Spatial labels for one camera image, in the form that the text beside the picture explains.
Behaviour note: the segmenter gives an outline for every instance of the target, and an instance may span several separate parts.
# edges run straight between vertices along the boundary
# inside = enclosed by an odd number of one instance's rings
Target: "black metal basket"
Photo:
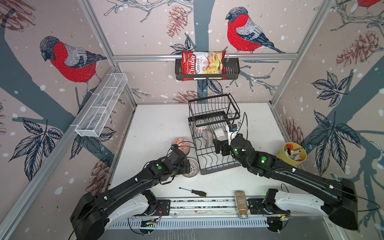
[[[240,74],[240,65],[238,58],[224,58],[223,66],[226,73],[219,74],[183,74],[183,68],[181,67],[181,58],[176,59],[175,74],[176,79],[181,81],[183,78],[226,78],[227,80],[236,80]]]
[[[210,131],[215,137],[215,129],[223,128],[225,134],[225,126],[233,124],[236,119],[240,118],[240,110],[236,101],[231,94],[222,94],[199,99],[192,99],[188,102],[189,127],[192,140],[195,144],[196,156],[200,165],[200,173],[202,175],[222,171],[232,167],[240,166],[240,164],[232,158],[231,155],[223,156],[216,153],[213,144],[205,146],[207,143],[202,133],[195,131],[197,127],[204,127]]]

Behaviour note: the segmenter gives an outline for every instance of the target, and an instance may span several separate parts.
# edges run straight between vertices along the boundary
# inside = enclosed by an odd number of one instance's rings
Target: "white table surface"
[[[247,113],[248,140],[253,148],[276,155],[285,142],[268,104],[240,103],[238,106],[240,119],[243,118],[244,112]],[[187,104],[138,105],[110,188],[139,173],[146,162],[165,156],[174,139],[182,137],[192,141],[188,117]],[[244,136],[245,126],[240,131]],[[193,148],[188,156],[196,158]],[[207,192],[209,197],[233,196],[237,190],[245,191],[247,196],[251,196],[265,195],[269,188],[280,190],[281,183],[278,180],[258,177],[240,166],[207,175],[198,173],[192,178],[178,175],[172,183],[158,184],[151,188],[151,191],[156,197],[165,198],[197,196],[179,187],[201,190]],[[286,186],[290,192],[305,193],[289,184]]]

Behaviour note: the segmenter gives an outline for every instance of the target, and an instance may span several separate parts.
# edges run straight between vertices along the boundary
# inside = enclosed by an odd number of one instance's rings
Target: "bowl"
[[[203,143],[205,147],[211,146],[212,143],[214,142],[214,135],[211,133],[211,131],[204,130],[202,136],[203,136]]]
[[[200,119],[200,120],[195,121],[195,124],[206,124],[206,123],[207,123],[207,121],[204,119]],[[201,135],[201,134],[203,134],[204,130],[209,130],[209,126],[205,125],[205,126],[201,126],[201,127],[196,127],[196,125],[195,125],[195,128],[194,128],[195,133]]]
[[[189,144],[188,140],[185,139],[185,138],[181,138],[181,137],[180,138],[176,138],[175,140],[172,141],[172,145],[174,145],[174,144],[178,145],[179,149],[183,153],[185,153],[186,155],[191,150],[191,148],[190,148],[191,145]]]

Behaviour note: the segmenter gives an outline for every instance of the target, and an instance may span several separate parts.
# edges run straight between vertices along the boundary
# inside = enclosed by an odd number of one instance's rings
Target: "screwdriver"
[[[183,189],[183,190],[187,190],[187,191],[190,191],[191,193],[194,193],[194,194],[197,194],[201,197],[207,197],[207,193],[206,192],[203,192],[203,191],[197,191],[197,190],[188,190],[188,189],[185,189],[185,188],[182,188],[182,187],[179,187],[180,189]]]

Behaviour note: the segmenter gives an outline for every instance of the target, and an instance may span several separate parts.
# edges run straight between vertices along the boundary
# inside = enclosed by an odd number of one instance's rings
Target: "red bird illustration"
[[[278,53],[284,53],[277,49],[265,36],[263,30],[252,22],[248,11],[244,7],[231,9],[225,18],[228,20],[228,41],[240,51],[250,51],[258,48],[269,48]]]
[[[88,52],[84,48],[72,47],[60,42],[53,36],[48,36],[42,40],[40,51],[44,61],[49,59],[52,65],[68,80],[76,83],[87,83],[87,90],[83,92],[83,96],[86,93],[92,93],[88,90],[88,80],[96,75],[98,64],[107,59],[100,54]]]
[[[344,3],[346,3],[346,2],[349,2],[349,1],[352,1],[352,0],[345,0],[345,1],[341,2],[341,3],[339,3],[339,5],[344,4]],[[365,14],[365,16],[366,16],[366,15],[368,15],[368,14],[372,14],[372,12],[369,12],[369,11],[368,11],[368,8],[369,8],[370,6],[372,6],[372,5],[376,4],[376,3],[378,3],[378,2],[381,1],[381,0],[353,0],[353,1],[357,2],[358,7],[365,7],[365,8],[367,8],[367,14]]]

